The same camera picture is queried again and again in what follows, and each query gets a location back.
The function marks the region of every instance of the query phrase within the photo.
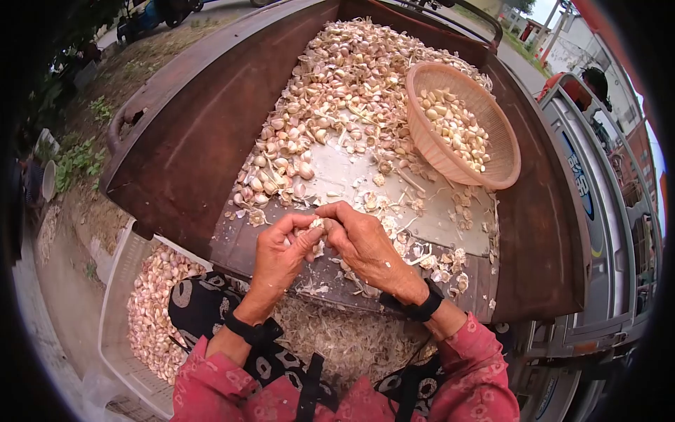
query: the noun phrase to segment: garlic pile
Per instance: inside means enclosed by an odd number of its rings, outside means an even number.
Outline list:
[[[242,208],[263,208],[275,195],[284,207],[304,200],[304,183],[315,174],[315,144],[347,154],[372,150],[382,174],[378,186],[395,159],[400,169],[420,174],[425,162],[413,153],[404,88],[408,70],[419,61],[446,63],[492,89],[487,75],[456,54],[370,20],[327,23],[298,60],[238,174],[233,202]]]
[[[485,171],[490,155],[485,153],[488,135],[478,126],[476,116],[464,107],[464,100],[450,93],[450,88],[420,91],[420,107],[431,121],[431,127],[445,144],[476,172]]]
[[[142,271],[134,281],[134,291],[127,302],[127,337],[134,356],[170,385],[178,373],[183,350],[169,336],[183,346],[185,342],[169,318],[169,292],[180,280],[202,273],[206,273],[202,265],[160,245],[143,261]]]

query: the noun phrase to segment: plastic basket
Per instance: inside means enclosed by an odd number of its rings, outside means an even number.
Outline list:
[[[415,99],[422,90],[450,88],[466,108],[476,115],[480,127],[489,135],[487,152],[492,160],[485,172],[469,168],[464,160],[453,154],[431,127],[423,108]],[[463,184],[484,185],[490,189],[506,189],[520,174],[520,149],[506,115],[489,93],[477,82],[452,66],[422,62],[414,65],[406,77],[408,91],[408,125],[417,149],[425,159],[447,179]]]
[[[134,289],[134,280],[142,269],[142,262],[160,242],[204,265],[207,271],[212,271],[213,265],[162,237],[145,240],[132,231],[135,221],[133,218],[129,220],[115,251],[101,311],[99,354],[108,368],[147,404],[149,410],[159,417],[170,419],[173,416],[173,386],[158,378],[134,357],[127,339],[126,303]]]

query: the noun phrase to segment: black wrist strap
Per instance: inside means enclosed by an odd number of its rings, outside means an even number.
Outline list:
[[[225,326],[231,332],[241,336],[252,347],[271,343],[284,333],[279,324],[272,318],[267,318],[265,323],[252,327],[236,319],[232,312],[225,316]]]
[[[441,302],[443,301],[443,293],[429,278],[425,278],[424,281],[429,287],[429,297],[424,301],[423,304],[401,305],[398,300],[396,300],[391,294],[387,293],[380,295],[380,303],[394,310],[403,312],[411,321],[427,322],[431,319],[431,315],[436,312],[436,309],[441,306]]]

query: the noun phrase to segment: hand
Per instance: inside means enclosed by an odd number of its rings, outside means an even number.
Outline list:
[[[298,237],[293,231],[306,229],[316,218],[316,215],[286,214],[258,235],[251,287],[234,311],[240,321],[249,325],[264,322],[300,273],[303,258],[314,260],[312,247],[319,242],[323,230],[313,228]]]
[[[377,218],[354,210],[344,201],[323,205],[315,212],[324,218],[326,246],[339,252],[364,282],[404,304],[421,305],[427,299],[426,283],[403,262]]]

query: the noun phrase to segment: sky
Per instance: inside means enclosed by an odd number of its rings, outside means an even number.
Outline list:
[[[540,24],[543,24],[544,22],[546,22],[546,18],[548,18],[548,15],[549,13],[551,13],[551,9],[553,9],[553,6],[555,4],[556,0],[537,0],[535,2],[535,5],[532,6],[532,14],[529,16],[530,19],[534,19]],[[564,11],[564,9],[560,6],[558,6],[558,10]],[[553,18],[551,19],[551,22],[548,24],[548,27],[553,29],[559,17],[560,14],[553,15]]]

